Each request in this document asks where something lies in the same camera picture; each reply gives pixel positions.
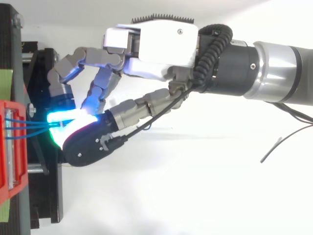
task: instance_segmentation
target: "robotic hand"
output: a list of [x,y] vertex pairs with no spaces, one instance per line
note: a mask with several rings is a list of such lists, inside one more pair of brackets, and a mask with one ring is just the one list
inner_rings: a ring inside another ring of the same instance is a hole
[[[308,49],[232,40],[231,29],[221,24],[198,31],[193,20],[172,15],[137,18],[132,24],[109,28],[103,49],[77,48],[48,73],[52,102],[69,110],[73,94],[67,82],[84,65],[100,68],[82,105],[98,121],[65,140],[65,158],[73,166],[104,158],[163,114],[179,108],[192,91],[312,105],[312,56]],[[169,89],[126,100],[103,113],[105,99],[123,73],[170,80]],[[153,118],[128,135],[111,137],[148,116]]]

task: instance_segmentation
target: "metal rod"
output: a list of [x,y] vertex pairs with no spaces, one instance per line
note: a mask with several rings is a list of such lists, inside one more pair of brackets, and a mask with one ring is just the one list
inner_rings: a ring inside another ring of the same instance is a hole
[[[11,109],[5,109],[5,117],[6,118],[13,118],[14,111]],[[5,127],[13,127],[13,123],[10,121],[5,122]],[[6,137],[13,137],[13,130],[5,130]],[[15,162],[14,162],[14,141],[13,140],[6,140],[5,141],[6,147],[6,163],[7,163],[7,176],[8,176],[8,187],[11,190],[14,187],[15,182]]]
[[33,164],[28,164],[27,172],[28,172],[28,174],[43,173],[44,170],[41,167],[41,164],[33,163]]
[[32,57],[33,57],[33,53],[23,53],[22,54],[23,64],[29,64]]

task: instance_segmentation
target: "blue led light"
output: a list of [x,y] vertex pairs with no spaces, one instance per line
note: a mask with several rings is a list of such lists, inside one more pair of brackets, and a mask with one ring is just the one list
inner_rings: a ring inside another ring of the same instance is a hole
[[47,115],[47,121],[49,123],[52,122],[62,122],[71,120],[70,123],[66,124],[66,126],[61,127],[52,127],[49,129],[51,136],[54,142],[61,147],[63,147],[63,143],[65,140],[75,131],[83,128],[84,126],[89,125],[97,121],[98,119],[95,116],[87,114],[87,112],[83,109],[73,109],[67,111],[57,111],[53,113],[49,113]]

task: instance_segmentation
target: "black coiled cord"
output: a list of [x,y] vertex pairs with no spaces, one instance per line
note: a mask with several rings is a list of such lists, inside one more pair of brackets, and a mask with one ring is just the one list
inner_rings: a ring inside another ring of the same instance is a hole
[[199,34],[202,35],[213,35],[214,32],[218,32],[218,36],[208,46],[194,67],[194,78],[191,81],[194,86],[204,86],[210,82],[211,77],[208,77],[210,70],[213,69],[214,64],[233,37],[231,28],[224,24],[212,24],[199,30]]

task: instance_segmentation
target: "red plastic part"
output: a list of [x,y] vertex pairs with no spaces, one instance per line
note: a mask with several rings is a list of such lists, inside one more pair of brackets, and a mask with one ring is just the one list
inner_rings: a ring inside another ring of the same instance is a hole
[[[14,161],[15,161],[15,183],[14,187],[9,190],[7,175],[7,160],[5,147],[5,116],[4,110],[15,110],[13,119],[26,120],[26,109],[20,103],[0,100],[0,205],[7,199],[13,197],[28,184],[27,174],[27,148],[26,139],[14,140]],[[14,127],[25,127],[24,123],[14,123]],[[14,136],[24,136],[26,130],[14,130]]]

